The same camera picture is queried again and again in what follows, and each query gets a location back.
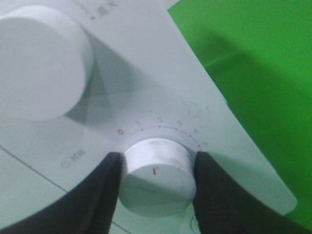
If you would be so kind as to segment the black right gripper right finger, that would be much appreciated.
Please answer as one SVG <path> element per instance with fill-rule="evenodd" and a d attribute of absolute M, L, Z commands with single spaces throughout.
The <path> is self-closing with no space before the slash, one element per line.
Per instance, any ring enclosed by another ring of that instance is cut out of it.
<path fill-rule="evenodd" d="M 202 234 L 310 234 L 243 189 L 207 153 L 195 156 L 195 217 Z"/>

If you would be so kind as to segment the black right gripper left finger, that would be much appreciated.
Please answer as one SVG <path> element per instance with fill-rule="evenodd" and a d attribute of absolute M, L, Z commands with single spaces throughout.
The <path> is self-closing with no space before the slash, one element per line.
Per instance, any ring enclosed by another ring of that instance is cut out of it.
<path fill-rule="evenodd" d="M 122 154 L 110 152 L 73 190 L 52 205 L 5 227 L 2 234 L 107 234 L 115 212 Z"/>

